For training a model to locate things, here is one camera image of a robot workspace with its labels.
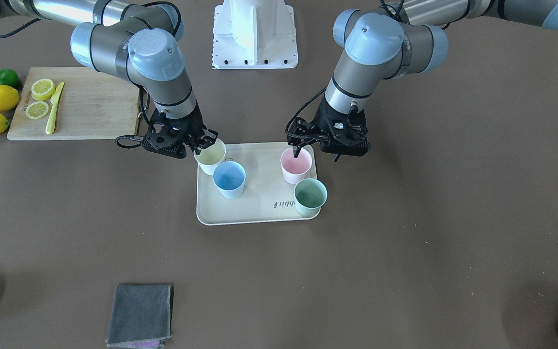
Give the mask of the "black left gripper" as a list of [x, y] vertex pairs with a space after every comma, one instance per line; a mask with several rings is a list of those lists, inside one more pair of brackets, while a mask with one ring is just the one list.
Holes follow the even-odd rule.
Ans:
[[358, 110], [354, 102], [348, 104], [348, 113], [341, 113], [323, 99], [312, 123], [301, 117], [293, 117], [286, 125], [287, 144], [293, 146], [296, 159], [304, 145], [320, 142], [320, 150], [339, 156], [361, 157], [370, 150], [367, 140], [365, 112]]

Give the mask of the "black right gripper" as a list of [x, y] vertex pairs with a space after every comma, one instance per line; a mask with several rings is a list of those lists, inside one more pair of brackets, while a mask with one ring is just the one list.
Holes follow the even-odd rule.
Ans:
[[172, 119], [155, 110], [141, 146], [148, 152], [184, 159], [187, 148], [195, 155], [215, 144], [218, 133], [206, 128], [199, 108], [185, 117]]

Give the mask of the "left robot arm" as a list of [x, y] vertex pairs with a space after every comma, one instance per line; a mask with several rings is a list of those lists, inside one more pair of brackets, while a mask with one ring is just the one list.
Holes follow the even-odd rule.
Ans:
[[392, 0], [340, 13], [333, 36], [343, 52], [316, 115], [308, 122], [296, 113], [286, 125], [293, 157], [314, 143], [337, 158], [366, 154], [365, 107], [378, 83], [440, 66], [445, 27], [482, 16], [558, 30], [558, 0]]

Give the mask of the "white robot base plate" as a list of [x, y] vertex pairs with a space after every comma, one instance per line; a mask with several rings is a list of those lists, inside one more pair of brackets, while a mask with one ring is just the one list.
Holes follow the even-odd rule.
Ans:
[[225, 0], [214, 9], [212, 67], [297, 67], [294, 17], [283, 0]]

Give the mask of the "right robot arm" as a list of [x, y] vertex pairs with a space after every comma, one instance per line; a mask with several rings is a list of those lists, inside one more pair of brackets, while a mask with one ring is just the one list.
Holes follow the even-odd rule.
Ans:
[[75, 59], [148, 93], [155, 105], [146, 135], [127, 135], [131, 147], [183, 159], [217, 141], [203, 124], [199, 104], [177, 44], [184, 34], [179, 9], [170, 2], [126, 0], [0, 0], [0, 18], [27, 16], [74, 26]]

